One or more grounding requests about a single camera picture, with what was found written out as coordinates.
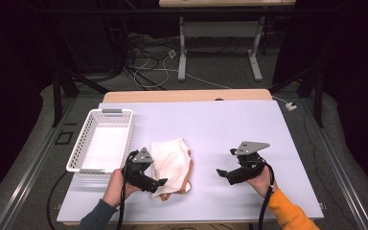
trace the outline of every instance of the crumpled fabric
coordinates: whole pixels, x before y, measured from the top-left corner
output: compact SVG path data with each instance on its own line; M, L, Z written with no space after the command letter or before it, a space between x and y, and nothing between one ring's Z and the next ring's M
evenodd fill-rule
M183 138L150 144L150 155L154 160L151 164L152 178L168 179L152 194L152 198L166 201L171 194L185 194L191 189L189 178L194 163L190 154L191 150Z

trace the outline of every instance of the person's left hand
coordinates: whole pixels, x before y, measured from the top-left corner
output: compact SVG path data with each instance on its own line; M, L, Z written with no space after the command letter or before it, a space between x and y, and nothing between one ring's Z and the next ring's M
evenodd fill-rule
M103 201L110 206L116 208L121 203L121 190L124 186L124 176L121 170L115 170L110 176L109 183L106 187ZM126 184L126 199L134 192L140 190L139 188L127 183Z

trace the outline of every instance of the white plastic basket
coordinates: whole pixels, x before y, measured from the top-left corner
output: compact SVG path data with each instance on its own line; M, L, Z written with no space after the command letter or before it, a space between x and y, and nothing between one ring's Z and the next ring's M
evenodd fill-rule
M92 176L121 169L129 151L132 117L130 109L91 110L68 160L67 171Z

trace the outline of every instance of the white table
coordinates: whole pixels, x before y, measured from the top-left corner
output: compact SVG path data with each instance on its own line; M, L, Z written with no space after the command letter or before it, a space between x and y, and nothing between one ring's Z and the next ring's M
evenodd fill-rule
M212 7L283 7L293 6L295 0L160 0L162 8L212 8ZM247 51L255 81L262 81L256 54L265 18L259 21L216 21L189 22L180 17L180 62L178 66L178 80L184 81L187 66L187 51L185 38L188 36L239 36L253 37L252 49Z
M185 102L202 92L204 95L205 92L222 95L215 98L225 100L231 99L231 94L239 94L241 100ZM245 100L250 92L253 90L152 91L142 92L149 95L145 100L160 97L159 101L163 101L163 95L170 95L167 101L175 102L99 105L99 108L133 110L135 128L131 150L149 147L151 142L183 137L192 149L191 156L195 162L190 177L191 191L185 195L172 195L165 202L151 199L150 193L134 193L126 201L125 223L256 221L263 199L246 183L231 186L216 172L216 169L232 171L239 167L238 159L229 150L237 148L241 141L269 143L270 147L259 151L259 154L273 167L279 187L309 218L323 218L279 106L275 101L260 96L257 97L259 100ZM127 102L133 101L130 96L141 95L126 94L129 95ZM112 97L105 97L105 101L112 101L107 99ZM66 224L79 222L103 196L107 181L106 177L87 178L75 174L57 221ZM111 221L117 221L118 215L116 213ZM269 211L264 218L274 220Z

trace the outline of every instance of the orange sleeve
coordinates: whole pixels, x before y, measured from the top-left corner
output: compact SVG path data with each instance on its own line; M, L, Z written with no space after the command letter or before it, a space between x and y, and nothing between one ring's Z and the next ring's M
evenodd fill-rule
M276 216L283 230L319 229L312 220L307 218L306 214L299 206L289 201L280 189L277 189L270 197L267 207L274 216Z

